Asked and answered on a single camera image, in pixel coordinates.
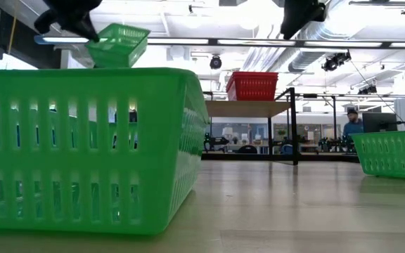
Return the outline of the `black computer monitor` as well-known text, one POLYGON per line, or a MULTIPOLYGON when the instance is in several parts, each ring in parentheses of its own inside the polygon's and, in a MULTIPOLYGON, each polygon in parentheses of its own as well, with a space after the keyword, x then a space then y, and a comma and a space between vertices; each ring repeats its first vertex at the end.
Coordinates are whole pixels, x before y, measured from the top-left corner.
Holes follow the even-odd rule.
POLYGON ((362 114, 365 133, 397 131, 397 117, 392 113, 367 112, 362 114))

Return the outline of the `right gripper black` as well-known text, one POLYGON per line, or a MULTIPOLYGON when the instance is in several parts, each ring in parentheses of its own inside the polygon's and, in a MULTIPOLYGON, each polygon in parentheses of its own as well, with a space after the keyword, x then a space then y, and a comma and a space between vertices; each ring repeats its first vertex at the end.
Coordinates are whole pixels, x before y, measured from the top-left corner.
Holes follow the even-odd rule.
POLYGON ((326 5, 320 0, 285 0, 285 16, 281 24, 284 39, 291 39, 307 23, 323 22, 326 5))

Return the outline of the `window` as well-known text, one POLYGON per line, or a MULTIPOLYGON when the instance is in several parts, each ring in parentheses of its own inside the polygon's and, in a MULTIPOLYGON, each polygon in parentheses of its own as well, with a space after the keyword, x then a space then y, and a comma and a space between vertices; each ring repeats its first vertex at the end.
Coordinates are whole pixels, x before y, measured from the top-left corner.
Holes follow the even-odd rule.
POLYGON ((0 70, 38 70, 38 67, 14 56, 3 54, 3 58, 0 60, 0 70))

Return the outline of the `silver ventilation duct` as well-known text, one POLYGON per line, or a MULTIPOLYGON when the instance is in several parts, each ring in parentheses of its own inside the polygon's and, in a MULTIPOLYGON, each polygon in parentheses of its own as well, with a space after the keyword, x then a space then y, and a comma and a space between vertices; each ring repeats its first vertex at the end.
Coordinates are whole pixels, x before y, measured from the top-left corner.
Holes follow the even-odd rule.
MULTIPOLYGON (((358 8, 349 5, 350 1, 331 0, 328 4, 325 21, 310 22, 296 38, 302 40, 338 40, 353 37, 364 28, 364 23, 355 20, 358 8)), ((288 65, 288 69, 302 72, 324 54, 325 52, 300 50, 288 65)))

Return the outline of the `ceiling light strip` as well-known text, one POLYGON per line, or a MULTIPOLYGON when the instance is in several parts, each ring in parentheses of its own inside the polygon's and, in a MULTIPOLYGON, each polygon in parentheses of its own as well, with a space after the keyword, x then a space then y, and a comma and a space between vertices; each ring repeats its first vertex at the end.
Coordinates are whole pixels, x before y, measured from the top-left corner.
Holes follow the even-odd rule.
POLYGON ((151 46, 232 46, 232 47, 282 47, 282 48, 329 48, 405 50, 405 41, 365 40, 283 40, 283 39, 225 39, 225 38, 178 38, 149 37, 151 46))

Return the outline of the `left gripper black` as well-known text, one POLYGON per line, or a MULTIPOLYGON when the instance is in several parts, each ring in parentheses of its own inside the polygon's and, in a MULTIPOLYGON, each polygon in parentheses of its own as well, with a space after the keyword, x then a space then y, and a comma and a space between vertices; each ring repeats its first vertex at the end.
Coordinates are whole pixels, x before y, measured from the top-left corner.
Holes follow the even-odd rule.
MULTIPOLYGON (((50 32, 50 27, 58 19, 58 16, 79 17, 89 14, 90 11, 99 7, 103 0, 44 0, 50 8, 42 13, 35 21, 34 28, 40 34, 50 32)), ((93 42, 99 42, 100 38, 91 22, 89 15, 78 21, 67 21, 61 25, 63 30, 84 37, 93 42)))

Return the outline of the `green plastic basket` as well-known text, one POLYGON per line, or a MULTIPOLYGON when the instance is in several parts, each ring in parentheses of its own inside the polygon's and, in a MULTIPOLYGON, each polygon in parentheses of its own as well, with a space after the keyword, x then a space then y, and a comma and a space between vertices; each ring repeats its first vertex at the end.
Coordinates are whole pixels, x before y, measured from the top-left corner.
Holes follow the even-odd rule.
POLYGON ((150 30, 112 23, 101 30, 99 42, 85 44, 99 68, 132 67, 146 51, 150 30))
POLYGON ((0 229, 163 232, 209 120, 188 70, 0 70, 0 229))
POLYGON ((365 174, 405 179, 405 131, 353 134, 352 140, 365 174))

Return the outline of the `black track light cluster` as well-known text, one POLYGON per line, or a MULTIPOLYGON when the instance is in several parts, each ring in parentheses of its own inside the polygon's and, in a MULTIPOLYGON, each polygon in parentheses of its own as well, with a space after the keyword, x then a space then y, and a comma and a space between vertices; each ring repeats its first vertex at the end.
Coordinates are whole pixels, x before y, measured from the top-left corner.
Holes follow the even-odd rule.
POLYGON ((352 57, 349 51, 347 51, 346 53, 335 53, 332 56, 326 58, 326 61, 324 64, 322 64, 321 68, 325 72, 332 72, 351 59, 352 57))
POLYGON ((376 85, 368 85, 361 87, 358 91, 359 95, 368 95, 368 94, 375 94, 377 93, 377 87, 376 85))

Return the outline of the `wooden shelf black frame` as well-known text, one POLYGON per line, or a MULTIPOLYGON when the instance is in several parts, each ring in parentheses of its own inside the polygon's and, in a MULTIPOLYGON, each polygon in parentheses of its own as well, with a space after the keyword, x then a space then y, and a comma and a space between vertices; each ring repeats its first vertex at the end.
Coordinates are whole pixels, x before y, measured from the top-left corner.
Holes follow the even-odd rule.
POLYGON ((204 152, 202 160, 220 160, 220 161, 287 161, 292 162, 293 166, 299 164, 302 160, 298 149, 299 137, 297 136, 297 115, 296 115, 296 93, 294 88, 286 89, 283 93, 274 98, 273 101, 220 101, 207 100, 206 106, 210 117, 230 117, 230 118, 266 118, 268 126, 268 154, 226 154, 216 152, 204 152), (292 135, 292 154, 275 155, 274 141, 272 138, 271 119, 290 110, 291 135, 292 135))

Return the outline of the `dark ceiling fixture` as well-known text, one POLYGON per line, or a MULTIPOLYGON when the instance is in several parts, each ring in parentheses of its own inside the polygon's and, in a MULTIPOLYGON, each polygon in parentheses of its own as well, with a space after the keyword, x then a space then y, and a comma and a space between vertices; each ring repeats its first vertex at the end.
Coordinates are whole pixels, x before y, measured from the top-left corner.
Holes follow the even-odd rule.
POLYGON ((349 1, 351 6, 383 6, 383 7, 402 7, 404 8, 401 12, 405 15, 405 1, 397 0, 363 0, 363 1, 349 1))

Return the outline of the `person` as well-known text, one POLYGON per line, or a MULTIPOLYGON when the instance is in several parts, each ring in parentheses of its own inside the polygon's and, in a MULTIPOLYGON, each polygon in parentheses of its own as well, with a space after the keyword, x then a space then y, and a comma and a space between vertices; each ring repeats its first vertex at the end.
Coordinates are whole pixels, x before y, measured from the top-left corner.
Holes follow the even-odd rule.
POLYGON ((364 132, 362 119, 359 118, 358 112, 354 108, 349 108, 347 111, 348 123, 344 125, 343 136, 348 137, 351 134, 360 134, 364 132))

